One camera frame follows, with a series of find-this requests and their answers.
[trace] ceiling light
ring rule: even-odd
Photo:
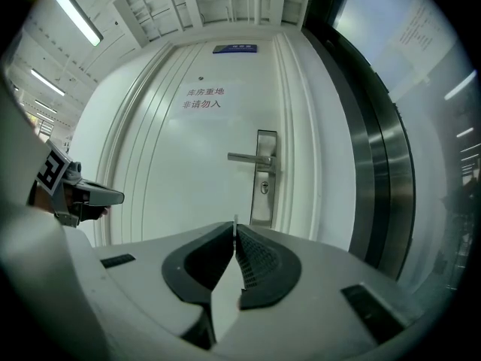
[[[468,160],[468,159],[471,159],[471,158],[475,158],[476,156],[478,156],[479,154],[477,153],[476,155],[471,155],[469,156],[468,158],[464,158],[464,159],[461,159],[461,161],[463,160]]]
[[[55,120],[50,119],[49,117],[46,117],[46,116],[40,114],[39,112],[37,112],[37,115],[38,115],[39,117],[43,117],[44,119],[48,120],[49,122],[52,122],[52,123],[55,122]]]
[[[470,133],[471,131],[473,131],[473,130],[474,130],[474,128],[471,127],[470,129],[467,129],[466,131],[463,131],[461,134],[457,134],[457,135],[456,135],[456,138],[460,138],[460,137],[463,136],[463,135],[469,134],[469,133]]]
[[[55,111],[55,110],[53,110],[52,108],[46,106],[44,103],[39,102],[38,100],[35,100],[35,103],[37,103],[38,105],[41,105],[43,108],[46,108],[48,111],[52,111],[54,114],[57,113],[57,111]]]
[[[444,96],[444,100],[450,100],[454,95],[456,95],[459,91],[465,88],[474,78],[476,77],[476,70],[471,72],[466,79],[464,79],[460,84],[454,87],[451,91],[449,91],[446,96]]]
[[[478,147],[478,146],[481,146],[481,143],[475,144],[474,146],[471,146],[471,147],[469,147],[469,148],[465,148],[464,150],[461,150],[461,152],[463,153],[463,152],[465,152],[465,151],[470,150],[471,148],[475,148],[475,147]]]
[[[87,15],[78,6],[75,0],[57,0],[60,7],[70,17],[70,20],[74,22],[77,28],[83,33],[83,35],[96,46],[103,39],[100,32],[92,24]]]
[[[50,87],[51,89],[53,89],[56,93],[58,93],[59,95],[61,96],[64,96],[65,95],[65,92],[62,91],[60,88],[58,88],[57,86],[51,84],[51,82],[49,82],[47,79],[45,79],[45,77],[43,77],[42,75],[40,75],[38,72],[36,72],[36,70],[32,69],[30,71],[32,73],[33,76],[35,76],[37,79],[39,79],[39,81],[41,81],[43,84],[47,85],[48,87]]]

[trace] wall molding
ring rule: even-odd
[[[174,51],[174,45],[170,42],[164,44],[159,52],[147,63],[129,88],[116,115],[110,124],[107,138],[104,142],[96,181],[111,187],[119,152],[123,145],[123,139],[129,129],[130,121],[137,108],[143,91],[155,76],[155,73],[164,65],[165,61]],[[95,244],[97,246],[110,245],[110,215],[94,222]]]
[[[292,42],[289,40],[289,37],[284,35],[287,41],[287,44],[289,45],[289,48],[291,50],[292,56],[294,57],[295,60],[295,66],[298,70],[299,76],[301,78],[302,86],[304,88],[304,94],[305,94],[305,101],[306,101],[306,106],[307,106],[307,111],[309,114],[309,124],[310,124],[310,130],[311,130],[311,135],[312,135],[312,163],[313,163],[313,168],[314,168],[314,173],[313,173],[313,188],[314,188],[314,194],[313,194],[313,204],[312,204],[312,215],[313,218],[310,223],[310,228],[309,228],[309,239],[311,241],[317,241],[318,238],[318,232],[319,232],[319,224],[320,224],[320,218],[321,218],[321,213],[320,213],[320,203],[321,203],[321,198],[320,198],[320,193],[321,193],[321,186],[322,186],[322,181],[321,181],[321,144],[320,144],[320,137],[319,137],[319,124],[316,121],[316,110],[314,108],[314,103],[313,103],[313,96],[309,88],[309,83],[307,81],[307,77],[302,70],[301,63],[299,61],[298,55],[295,52],[294,47],[292,46]]]
[[[290,99],[289,83],[286,73],[286,65],[283,51],[276,35],[272,39],[274,46],[274,58],[277,64],[277,79],[280,88],[280,185],[276,191],[277,208],[274,216],[274,229],[280,232],[288,232],[292,216],[292,196],[294,192],[294,125],[292,123],[292,102]]]

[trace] gray plastic part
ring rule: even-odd
[[[200,319],[202,307],[182,302],[162,277],[162,263],[177,248],[200,238],[222,223],[152,241],[97,247],[99,259],[129,253],[135,261],[107,269],[118,287],[152,320],[182,336]]]
[[[75,186],[79,190],[89,193],[89,206],[110,206],[123,203],[123,193],[103,187],[101,184],[82,179]]]
[[[254,232],[292,250],[302,273],[291,292],[271,308],[241,311],[212,347],[230,359],[344,359],[377,347],[341,289],[365,283],[390,311],[413,323],[422,311],[394,281],[352,254],[269,229]]]
[[[188,241],[185,235],[173,236],[166,250],[171,250],[173,241]],[[62,228],[51,214],[2,205],[0,264],[43,329],[75,359],[223,359],[178,338],[156,322],[142,302],[132,301],[119,288],[87,237],[80,230]],[[149,283],[161,279],[149,278]],[[156,305],[168,309],[164,299],[157,300]],[[181,315],[165,324],[176,325]]]

